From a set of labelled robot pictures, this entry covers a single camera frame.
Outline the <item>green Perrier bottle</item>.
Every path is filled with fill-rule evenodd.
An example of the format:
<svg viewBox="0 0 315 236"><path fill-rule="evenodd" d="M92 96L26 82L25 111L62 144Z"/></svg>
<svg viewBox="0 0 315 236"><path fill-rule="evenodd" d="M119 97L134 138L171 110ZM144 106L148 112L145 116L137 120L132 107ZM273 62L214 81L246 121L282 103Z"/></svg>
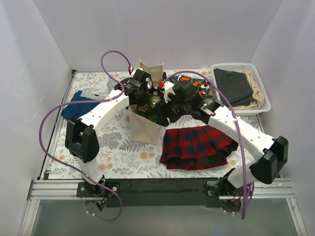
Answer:
<svg viewBox="0 0 315 236"><path fill-rule="evenodd" d="M143 104L138 104L136 108L136 113L143 118L149 117L149 111L150 111L150 103L147 103L147 102Z"/></svg>
<svg viewBox="0 0 315 236"><path fill-rule="evenodd" d="M148 112L147 119L153 123L156 123L157 118L158 118L158 112L156 108L156 102L152 101L150 102L150 109Z"/></svg>

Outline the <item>blue cap Pocari bottle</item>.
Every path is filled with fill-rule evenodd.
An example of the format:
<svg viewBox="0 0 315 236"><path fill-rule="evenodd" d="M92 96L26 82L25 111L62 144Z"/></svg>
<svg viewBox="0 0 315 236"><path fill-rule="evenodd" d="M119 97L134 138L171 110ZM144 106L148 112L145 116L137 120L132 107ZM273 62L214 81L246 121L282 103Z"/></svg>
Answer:
<svg viewBox="0 0 315 236"><path fill-rule="evenodd" d="M118 82L116 80L112 77L108 77L107 88L109 92L111 92L117 84Z"/></svg>

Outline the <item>beige canvas tote bag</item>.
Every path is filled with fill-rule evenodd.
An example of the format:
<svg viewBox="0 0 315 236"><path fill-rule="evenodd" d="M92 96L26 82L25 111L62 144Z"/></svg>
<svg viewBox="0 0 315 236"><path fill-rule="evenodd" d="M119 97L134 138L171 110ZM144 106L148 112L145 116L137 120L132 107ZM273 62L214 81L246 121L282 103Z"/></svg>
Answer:
<svg viewBox="0 0 315 236"><path fill-rule="evenodd" d="M153 83L163 80L163 63L149 66L139 60L134 67L143 69L151 75ZM136 105L130 105L129 123L130 123L130 139L135 142L157 145L160 135L160 125L139 116L136 113Z"/></svg>

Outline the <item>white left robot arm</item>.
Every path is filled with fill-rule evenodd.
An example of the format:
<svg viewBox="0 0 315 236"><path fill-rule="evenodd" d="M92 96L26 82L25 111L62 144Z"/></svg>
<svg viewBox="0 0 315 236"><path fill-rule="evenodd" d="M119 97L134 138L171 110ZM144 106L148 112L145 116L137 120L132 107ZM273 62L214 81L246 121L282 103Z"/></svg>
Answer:
<svg viewBox="0 0 315 236"><path fill-rule="evenodd" d="M104 193L101 182L103 173L98 167L96 156L99 152L98 134L118 112L149 98L148 84L151 75L143 69L136 69L131 77L116 82L105 98L95 108L79 118L70 118L66 126L65 147L75 157L88 182L88 191L95 197Z"/></svg>

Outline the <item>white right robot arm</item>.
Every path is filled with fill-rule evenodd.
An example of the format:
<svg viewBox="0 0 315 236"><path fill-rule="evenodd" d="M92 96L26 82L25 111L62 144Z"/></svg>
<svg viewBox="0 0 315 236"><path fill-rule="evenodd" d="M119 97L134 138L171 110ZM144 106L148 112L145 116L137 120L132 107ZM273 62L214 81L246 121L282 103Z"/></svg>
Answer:
<svg viewBox="0 0 315 236"><path fill-rule="evenodd" d="M274 138L258 131L235 117L213 96L201 97L191 82L160 82L157 89L164 96L157 104L159 125L168 126L181 116L190 115L229 136L254 157L246 167L230 170L216 184L216 188L227 195L232 196L255 181L271 184L287 163L288 140L285 137Z"/></svg>

